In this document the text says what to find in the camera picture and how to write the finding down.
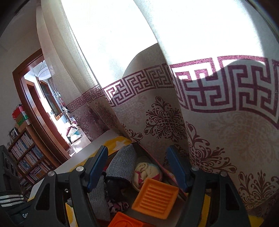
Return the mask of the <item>cream pastel sock ball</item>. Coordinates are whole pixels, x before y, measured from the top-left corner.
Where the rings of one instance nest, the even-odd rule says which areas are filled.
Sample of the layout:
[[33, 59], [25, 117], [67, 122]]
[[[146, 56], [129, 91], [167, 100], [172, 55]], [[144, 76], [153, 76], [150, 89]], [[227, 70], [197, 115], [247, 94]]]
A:
[[162, 181], [163, 174], [160, 168], [157, 165], [148, 162], [138, 163], [134, 169], [134, 175], [132, 179], [132, 185], [134, 189], [139, 192], [144, 182], [149, 178]]

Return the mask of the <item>red tin box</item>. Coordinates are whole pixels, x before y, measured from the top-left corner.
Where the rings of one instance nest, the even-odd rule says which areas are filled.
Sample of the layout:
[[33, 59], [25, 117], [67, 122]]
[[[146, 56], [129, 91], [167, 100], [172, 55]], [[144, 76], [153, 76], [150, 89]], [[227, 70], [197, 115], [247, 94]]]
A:
[[[136, 165], [140, 162], [148, 162], [148, 163], [156, 164], [154, 161], [149, 160], [149, 158], [152, 158], [151, 155], [149, 153], [147, 153], [147, 151], [144, 150], [139, 144], [137, 144], [137, 143], [132, 143], [132, 144], [137, 153]], [[110, 162], [112, 161], [112, 159], [114, 158], [115, 155], [113, 155], [112, 157], [109, 158]], [[127, 202], [129, 204], [129, 208], [126, 211], [123, 211], [121, 213], [124, 213], [125, 215], [128, 215], [131, 218], [135, 218], [135, 219], [141, 220], [143, 222], [153, 224], [155, 226], [176, 226], [179, 216], [181, 214], [183, 203], [185, 201], [185, 196], [182, 196], [182, 195], [180, 195], [180, 193], [178, 193], [177, 199], [172, 207], [172, 210], [171, 210], [168, 218], [167, 219], [158, 219], [158, 218], [151, 217], [151, 216], [139, 213], [137, 211], [134, 211], [131, 208], [133, 202], [135, 201], [135, 199], [137, 198], [137, 195], [139, 194], [139, 192], [134, 189], [132, 182], [128, 182], [128, 181], [126, 181], [124, 179], [120, 179], [120, 178], [113, 178], [110, 180], [106, 176], [105, 176], [104, 180], [105, 180], [105, 184], [106, 184], [106, 192], [107, 192], [108, 201], [114, 200], [115, 202]], [[165, 184], [170, 184], [170, 183], [167, 183], [166, 177], [163, 177], [161, 182], [163, 182]]]

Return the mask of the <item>grey knit sock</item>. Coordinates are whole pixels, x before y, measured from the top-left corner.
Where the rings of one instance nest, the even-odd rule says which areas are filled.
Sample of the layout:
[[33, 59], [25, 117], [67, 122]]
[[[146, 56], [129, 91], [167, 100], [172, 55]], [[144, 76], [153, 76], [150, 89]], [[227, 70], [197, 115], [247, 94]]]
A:
[[97, 219], [110, 221], [110, 211], [105, 199], [104, 176], [101, 175], [97, 186], [88, 194], [88, 198]]
[[137, 153], [133, 144], [122, 147], [110, 162], [106, 170], [106, 177], [110, 180], [120, 178], [132, 182], [136, 160]]

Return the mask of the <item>orange number six cube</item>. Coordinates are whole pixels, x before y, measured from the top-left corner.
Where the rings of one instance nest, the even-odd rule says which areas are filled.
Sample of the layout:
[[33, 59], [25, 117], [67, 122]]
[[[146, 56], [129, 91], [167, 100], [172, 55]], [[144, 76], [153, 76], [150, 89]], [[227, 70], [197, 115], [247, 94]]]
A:
[[155, 225], [131, 218], [124, 213], [118, 212], [108, 227], [154, 227]]

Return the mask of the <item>stacked coloured boxes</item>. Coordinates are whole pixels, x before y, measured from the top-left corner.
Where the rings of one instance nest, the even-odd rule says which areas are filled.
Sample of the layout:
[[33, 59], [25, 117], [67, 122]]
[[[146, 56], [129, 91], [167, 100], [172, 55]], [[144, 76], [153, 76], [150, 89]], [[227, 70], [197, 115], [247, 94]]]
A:
[[22, 132], [27, 126], [31, 125], [31, 121], [24, 111], [23, 106], [18, 105], [12, 113], [12, 118], [15, 120], [15, 128], [18, 132]]

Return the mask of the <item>orange ridged cube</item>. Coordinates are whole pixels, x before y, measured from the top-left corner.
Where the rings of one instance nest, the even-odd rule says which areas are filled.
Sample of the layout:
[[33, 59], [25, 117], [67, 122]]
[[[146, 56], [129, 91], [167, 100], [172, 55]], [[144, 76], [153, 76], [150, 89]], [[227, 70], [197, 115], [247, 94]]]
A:
[[131, 208], [151, 217], [167, 219], [178, 193], [178, 187], [148, 178]]

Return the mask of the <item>patterned curtain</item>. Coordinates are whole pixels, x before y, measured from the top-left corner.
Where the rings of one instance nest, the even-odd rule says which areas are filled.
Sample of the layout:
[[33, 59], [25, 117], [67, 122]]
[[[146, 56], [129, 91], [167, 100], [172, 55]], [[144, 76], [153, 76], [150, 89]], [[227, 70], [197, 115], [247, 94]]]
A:
[[89, 140], [226, 171], [252, 215], [278, 202], [277, 1], [39, 1], [39, 42]]

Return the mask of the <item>wooden bookshelf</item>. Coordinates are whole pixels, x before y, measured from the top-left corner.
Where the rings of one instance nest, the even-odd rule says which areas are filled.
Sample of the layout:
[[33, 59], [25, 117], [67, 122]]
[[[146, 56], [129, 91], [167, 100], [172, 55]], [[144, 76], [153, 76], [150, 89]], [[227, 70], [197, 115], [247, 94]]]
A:
[[14, 127], [9, 136], [12, 142], [8, 152], [15, 160], [23, 196], [28, 199], [32, 187], [61, 163], [50, 152], [33, 126], [28, 125], [22, 130]]

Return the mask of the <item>wooden door frame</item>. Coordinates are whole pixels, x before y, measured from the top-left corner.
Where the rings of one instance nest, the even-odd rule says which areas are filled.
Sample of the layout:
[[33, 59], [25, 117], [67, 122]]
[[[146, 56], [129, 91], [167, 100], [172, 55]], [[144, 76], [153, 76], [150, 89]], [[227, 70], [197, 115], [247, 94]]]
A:
[[70, 155], [67, 153], [70, 146], [45, 111], [35, 83], [24, 79], [24, 75], [43, 60], [43, 52], [39, 49], [24, 60], [12, 74], [23, 109], [46, 149], [46, 157], [55, 167], [58, 167], [70, 159]]

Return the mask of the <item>pink leopard sock ball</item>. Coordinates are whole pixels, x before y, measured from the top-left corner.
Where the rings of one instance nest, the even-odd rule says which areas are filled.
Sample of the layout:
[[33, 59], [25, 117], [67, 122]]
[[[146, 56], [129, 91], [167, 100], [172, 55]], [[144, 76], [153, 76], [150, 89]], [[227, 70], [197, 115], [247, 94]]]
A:
[[129, 204], [127, 202], [115, 202], [114, 200], [109, 200], [107, 204], [110, 213], [123, 212], [129, 208]]

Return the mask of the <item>yellow white towel mat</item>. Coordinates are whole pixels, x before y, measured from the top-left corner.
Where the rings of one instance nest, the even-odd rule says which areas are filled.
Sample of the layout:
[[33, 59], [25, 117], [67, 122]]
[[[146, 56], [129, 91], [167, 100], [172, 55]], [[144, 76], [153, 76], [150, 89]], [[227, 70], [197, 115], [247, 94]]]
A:
[[[88, 158], [93, 157], [95, 155], [95, 153], [97, 153], [97, 150], [99, 149], [99, 147], [101, 145], [104, 145], [104, 146], [108, 147], [108, 154], [109, 154], [109, 158], [110, 158], [113, 155], [115, 155], [116, 152], [120, 148], [122, 148], [126, 145], [129, 145], [131, 143], [132, 143], [132, 141], [130, 139], [127, 139], [123, 136], [117, 136], [117, 137], [115, 137], [111, 140], [107, 140], [106, 142], [105, 141], [103, 141], [103, 142], [93, 141], [88, 146], [83, 148], [83, 150], [81, 150], [73, 158], [69, 159], [64, 164], [62, 164], [60, 167], [55, 169], [55, 172], [58, 173], [58, 174], [65, 173], [65, 172], [70, 172], [71, 170], [73, 170], [77, 166], [82, 166]], [[149, 158], [149, 160], [154, 161], [156, 163], [156, 165], [158, 165], [162, 169], [163, 177], [167, 178], [167, 183], [170, 183], [174, 186], [177, 186], [175, 176], [170, 171], [166, 170], [160, 164], [157, 164], [156, 160], [153, 157]], [[30, 194], [30, 197], [28, 199], [28, 202], [31, 201], [35, 197], [36, 192], [38, 191], [38, 189], [40, 187], [40, 184], [42, 182], [43, 182], [43, 179], [32, 187], [31, 194]], [[66, 210], [67, 210], [68, 220], [69, 220], [70, 226], [78, 226], [77, 222], [76, 222], [75, 215], [74, 215], [73, 208], [70, 208], [69, 205], [66, 205]], [[251, 222], [251, 226], [260, 226], [264, 221], [263, 218], [260, 218], [260, 217], [257, 217], [257, 216], [252, 216], [252, 215], [249, 215], [249, 220]]]

